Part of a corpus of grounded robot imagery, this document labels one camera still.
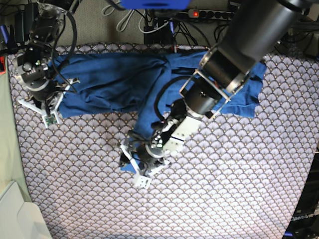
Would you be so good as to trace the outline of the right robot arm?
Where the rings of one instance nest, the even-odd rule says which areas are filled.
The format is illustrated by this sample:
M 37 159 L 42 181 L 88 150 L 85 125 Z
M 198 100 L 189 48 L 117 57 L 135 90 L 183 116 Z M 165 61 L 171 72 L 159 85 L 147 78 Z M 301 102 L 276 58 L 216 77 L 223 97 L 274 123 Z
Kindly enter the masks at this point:
M 16 75 L 33 98 L 42 103 L 50 102 L 71 85 L 61 70 L 69 64 L 77 43 L 77 26 L 73 14 L 78 0 L 39 0 L 38 15 L 29 30 L 29 41 L 23 55 L 15 61 Z M 72 43 L 66 58 L 56 65 L 54 59 L 59 38 L 65 29 L 66 19 L 72 27 Z

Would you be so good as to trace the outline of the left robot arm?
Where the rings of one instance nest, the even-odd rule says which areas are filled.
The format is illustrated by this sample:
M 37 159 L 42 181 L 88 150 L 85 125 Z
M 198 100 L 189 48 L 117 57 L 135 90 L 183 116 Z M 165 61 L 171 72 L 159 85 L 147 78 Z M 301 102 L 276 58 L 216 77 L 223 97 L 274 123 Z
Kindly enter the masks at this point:
M 132 165 L 141 174 L 168 165 L 165 157 L 184 144 L 203 117 L 214 118 L 215 105 L 224 106 L 245 85 L 253 67 L 314 4 L 312 0 L 246 0 L 240 4 L 222 40 L 203 56 L 191 77 L 183 77 L 181 98 L 168 117 L 153 123 L 151 137 L 131 132 L 121 144 L 120 166 Z

